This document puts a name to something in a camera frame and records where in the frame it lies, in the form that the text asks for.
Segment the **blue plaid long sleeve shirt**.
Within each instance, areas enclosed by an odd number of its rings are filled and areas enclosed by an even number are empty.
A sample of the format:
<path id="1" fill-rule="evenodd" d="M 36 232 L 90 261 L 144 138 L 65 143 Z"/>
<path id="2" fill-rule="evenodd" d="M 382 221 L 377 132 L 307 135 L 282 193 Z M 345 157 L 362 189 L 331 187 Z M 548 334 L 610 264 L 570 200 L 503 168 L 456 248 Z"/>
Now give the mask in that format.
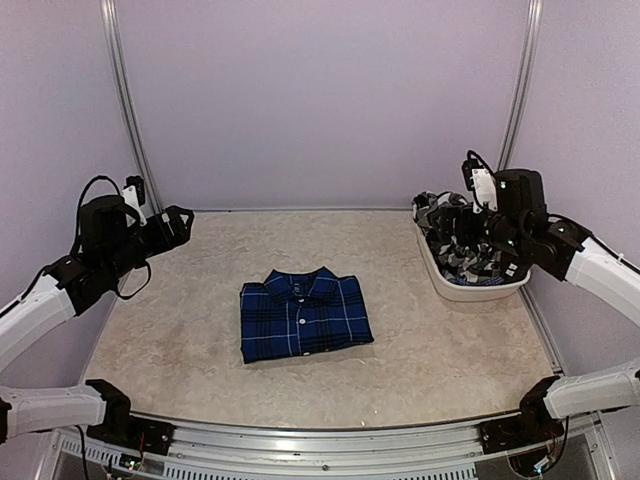
<path id="1" fill-rule="evenodd" d="M 273 270 L 262 282 L 248 282 L 239 310 L 246 364 L 374 342 L 359 280 L 326 267 L 300 274 Z"/>

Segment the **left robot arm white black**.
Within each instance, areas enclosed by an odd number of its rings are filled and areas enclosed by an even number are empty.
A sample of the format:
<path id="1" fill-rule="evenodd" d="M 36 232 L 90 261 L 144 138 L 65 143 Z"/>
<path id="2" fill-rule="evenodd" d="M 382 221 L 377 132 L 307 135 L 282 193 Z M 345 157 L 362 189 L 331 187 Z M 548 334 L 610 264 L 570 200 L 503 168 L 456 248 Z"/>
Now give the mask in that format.
<path id="1" fill-rule="evenodd" d="M 34 343 L 83 315 L 152 257 L 186 244 L 195 214 L 170 206 L 143 218 L 135 194 L 96 197 L 78 210 L 71 252 L 47 265 L 1 312 L 1 365 L 8 367 Z M 58 427 L 95 427 L 121 445 L 140 434 L 130 399 L 104 380 L 72 387 L 1 389 L 1 439 Z"/>

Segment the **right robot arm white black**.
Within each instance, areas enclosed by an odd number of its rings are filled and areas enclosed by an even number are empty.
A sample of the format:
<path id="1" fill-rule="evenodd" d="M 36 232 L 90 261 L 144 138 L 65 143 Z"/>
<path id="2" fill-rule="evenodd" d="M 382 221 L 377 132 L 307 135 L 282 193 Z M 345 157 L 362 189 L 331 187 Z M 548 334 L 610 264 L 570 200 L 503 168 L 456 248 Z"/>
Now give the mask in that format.
<path id="1" fill-rule="evenodd" d="M 467 160 L 462 166 L 473 203 L 446 231 L 463 243 L 486 243 L 502 252 L 510 269 L 537 266 L 559 281 L 598 297 L 633 323 L 639 321 L 639 270 L 589 229 L 550 214 L 541 175 L 533 170 L 492 172 Z M 480 430 L 486 449 L 531 444 L 567 430 L 564 421 L 593 411 L 639 403 L 639 361 L 580 376 L 540 380 L 521 399 L 519 412 Z"/>

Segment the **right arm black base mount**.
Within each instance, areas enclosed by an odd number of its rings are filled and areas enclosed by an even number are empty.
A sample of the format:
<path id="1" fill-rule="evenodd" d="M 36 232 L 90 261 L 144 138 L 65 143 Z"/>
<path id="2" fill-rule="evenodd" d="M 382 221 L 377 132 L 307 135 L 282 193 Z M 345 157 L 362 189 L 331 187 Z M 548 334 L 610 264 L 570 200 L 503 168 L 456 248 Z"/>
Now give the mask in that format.
<path id="1" fill-rule="evenodd" d="M 520 413 L 481 422 L 478 432 L 485 455 L 531 446 L 561 437 L 564 424 L 554 419 L 529 418 Z"/>

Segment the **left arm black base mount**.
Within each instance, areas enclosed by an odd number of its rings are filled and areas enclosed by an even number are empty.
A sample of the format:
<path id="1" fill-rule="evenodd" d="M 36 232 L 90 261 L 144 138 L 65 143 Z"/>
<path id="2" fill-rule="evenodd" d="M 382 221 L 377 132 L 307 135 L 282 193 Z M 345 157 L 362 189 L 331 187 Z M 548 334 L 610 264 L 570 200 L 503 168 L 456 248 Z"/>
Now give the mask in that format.
<path id="1" fill-rule="evenodd" d="M 92 439 L 107 444 L 166 456 L 173 441 L 175 427 L 158 420 L 128 415 L 121 419 L 106 419 L 102 424 L 89 426 L 86 433 Z"/>

